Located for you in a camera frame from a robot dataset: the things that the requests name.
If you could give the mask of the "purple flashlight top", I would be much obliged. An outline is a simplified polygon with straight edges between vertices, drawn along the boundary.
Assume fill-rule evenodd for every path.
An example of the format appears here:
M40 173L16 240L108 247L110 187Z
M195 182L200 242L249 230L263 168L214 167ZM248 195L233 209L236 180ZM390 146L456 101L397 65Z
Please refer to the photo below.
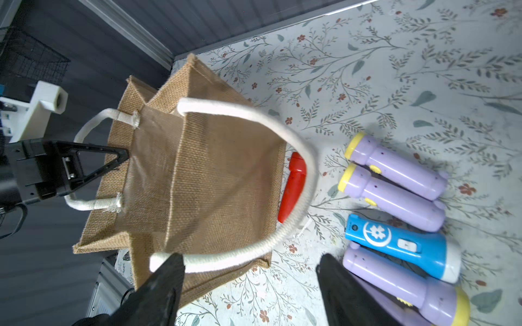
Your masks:
M350 162L397 183L427 200L434 201L446 190L448 176L438 173L383 147L374 137L358 133L345 151Z

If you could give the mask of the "red flashlight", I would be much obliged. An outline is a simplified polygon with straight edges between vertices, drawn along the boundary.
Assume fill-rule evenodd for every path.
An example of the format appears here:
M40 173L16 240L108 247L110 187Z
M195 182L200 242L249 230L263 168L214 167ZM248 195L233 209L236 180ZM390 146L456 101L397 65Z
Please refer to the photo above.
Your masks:
M298 152L294 152L290 158L289 171L290 174L285 185L277 218L279 223L282 224L290 216L299 200L307 177L306 164Z

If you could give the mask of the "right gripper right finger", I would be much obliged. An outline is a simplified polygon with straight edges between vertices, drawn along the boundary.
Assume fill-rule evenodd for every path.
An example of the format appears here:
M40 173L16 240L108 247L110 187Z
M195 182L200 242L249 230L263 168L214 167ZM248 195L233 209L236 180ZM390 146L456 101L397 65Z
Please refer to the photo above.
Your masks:
M329 325L399 325L379 296L368 289L329 253L322 255L316 274Z

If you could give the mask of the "brown jute tote bag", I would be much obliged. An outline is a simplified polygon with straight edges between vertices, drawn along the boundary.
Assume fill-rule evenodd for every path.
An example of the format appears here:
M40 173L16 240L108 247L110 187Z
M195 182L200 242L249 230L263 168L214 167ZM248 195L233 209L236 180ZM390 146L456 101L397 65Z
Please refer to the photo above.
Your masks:
M100 111L74 141L84 143L105 120L108 145L127 149L129 159L102 177L95 199L66 196L90 213L73 252L129 250L136 288L179 253L186 305L251 267L269 267L273 249L307 214L318 183L314 147L195 55L160 89L129 77L119 106ZM294 152L307 177L282 224Z

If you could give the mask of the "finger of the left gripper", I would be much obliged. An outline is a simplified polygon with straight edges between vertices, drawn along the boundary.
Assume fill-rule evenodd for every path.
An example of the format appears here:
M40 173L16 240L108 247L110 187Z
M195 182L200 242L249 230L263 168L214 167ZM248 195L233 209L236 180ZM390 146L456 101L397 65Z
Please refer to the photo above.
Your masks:
M113 171L129 159L127 149L106 145L58 141L57 148L64 157L69 157L67 165L74 171ZM101 158L104 165L96 166L96 169L84 168L83 161L88 164L88 161L94 158Z
M74 193L75 191L81 189L90 182L98 178L101 178L102 176L108 174L108 172L111 172L114 169L118 168L128 159L128 157L117 157L109 161L107 164L104 164L102 167L99 167L98 169L86 175L83 171L80 159L78 157L65 156L65 176L67 178L67 180L65 181L65 194L69 195Z

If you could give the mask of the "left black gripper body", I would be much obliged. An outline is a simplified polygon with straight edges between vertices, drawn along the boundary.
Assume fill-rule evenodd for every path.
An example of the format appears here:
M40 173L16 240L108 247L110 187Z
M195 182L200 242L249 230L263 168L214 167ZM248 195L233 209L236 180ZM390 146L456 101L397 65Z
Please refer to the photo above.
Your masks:
M63 186L58 141L32 139L4 149L4 203L34 204L58 196Z

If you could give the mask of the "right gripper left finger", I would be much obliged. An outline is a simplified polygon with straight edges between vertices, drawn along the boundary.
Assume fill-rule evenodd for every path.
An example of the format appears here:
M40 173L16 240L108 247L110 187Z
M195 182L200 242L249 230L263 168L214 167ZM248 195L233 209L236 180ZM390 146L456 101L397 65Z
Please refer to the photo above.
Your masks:
M175 325L185 277L175 253L112 315L86 317L76 325Z

